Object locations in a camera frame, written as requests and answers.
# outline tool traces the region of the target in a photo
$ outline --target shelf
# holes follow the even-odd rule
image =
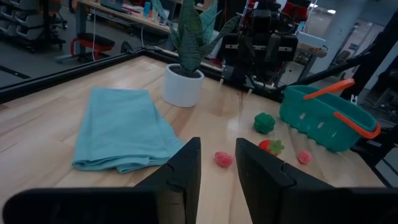
[[[181,0],[172,0],[173,2],[177,3],[177,4],[182,4]],[[207,8],[205,7],[200,7],[200,6],[195,6],[195,9],[199,10],[199,11],[205,11]]]

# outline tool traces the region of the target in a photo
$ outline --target desk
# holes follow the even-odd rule
[[[118,11],[112,10],[108,7],[104,7],[100,3],[94,2],[92,0],[79,0],[79,3],[89,6],[93,9],[98,9],[98,10],[101,10],[104,12],[112,13],[118,17],[122,17],[123,19],[127,19],[129,21],[139,22],[141,24],[144,24],[146,26],[149,26],[151,28],[157,29],[162,32],[167,32],[167,33],[170,32],[170,29],[168,26],[161,26],[161,25],[159,25],[158,22],[152,22],[151,19],[144,18],[144,16],[142,14],[136,14],[136,13],[126,14],[126,13],[118,12]]]
[[[75,19],[76,19],[76,31],[75,31],[75,37],[77,37],[78,34],[80,33],[85,33],[86,32],[86,22],[87,22],[87,15],[86,15],[86,7],[88,6],[90,8],[96,9],[96,10],[100,10],[100,11],[104,11],[107,13],[111,13],[115,16],[121,17],[123,19],[129,20],[129,21],[133,21],[133,22],[138,22],[140,24],[144,24],[145,26],[149,26],[153,29],[159,30],[161,32],[166,32],[169,33],[170,29],[168,26],[161,26],[159,25],[158,22],[152,22],[151,19],[148,18],[144,18],[144,16],[142,14],[127,14],[127,13],[122,13],[122,12],[118,12],[115,10],[112,10],[108,7],[104,7],[102,6],[100,3],[98,2],[94,2],[94,0],[78,0],[77,2],[77,7],[76,7],[76,11],[75,11]],[[174,48],[174,44],[169,36],[169,39],[167,40],[167,49],[173,49]],[[59,57],[55,57],[55,61],[57,63],[63,63],[64,60],[68,60],[71,58],[75,58],[79,55],[84,55],[86,54],[86,48],[81,46],[78,42],[75,44],[75,52],[76,55],[72,56],[70,54],[68,55],[62,55]]]
[[[0,105],[0,205],[11,195],[34,187],[134,186],[157,167],[118,174],[115,170],[82,172],[71,162],[80,122],[93,86],[147,89],[159,113],[187,141],[201,137],[201,187],[197,223],[251,223],[236,163],[218,167],[216,151],[234,154],[237,137],[255,144],[281,139],[279,158],[337,187],[382,187],[356,153],[331,153],[279,119],[279,103],[205,78],[194,108],[178,108],[161,98],[166,64],[139,57],[81,78]],[[275,130],[261,135],[253,129],[255,115],[269,113]],[[314,161],[300,165],[297,153],[309,150]]]

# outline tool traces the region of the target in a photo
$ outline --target folded cloth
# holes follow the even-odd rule
[[[94,87],[72,166],[127,173],[165,164],[183,145],[147,90]]]

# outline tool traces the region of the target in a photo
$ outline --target green toy broccoli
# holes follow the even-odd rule
[[[265,113],[258,114],[254,118],[254,129],[261,134],[268,134],[274,130],[275,119]]]

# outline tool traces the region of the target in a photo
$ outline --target bottle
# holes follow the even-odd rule
[[[164,14],[165,14],[166,18],[163,18],[161,16],[160,20],[159,20],[159,25],[161,25],[161,26],[166,26],[167,18],[169,17],[170,11],[167,9],[164,9]]]
[[[156,11],[156,9],[152,10],[152,22],[157,22],[157,11]]]
[[[149,12],[150,12],[150,2],[145,2],[145,5],[144,5],[144,17],[145,18],[149,17]]]

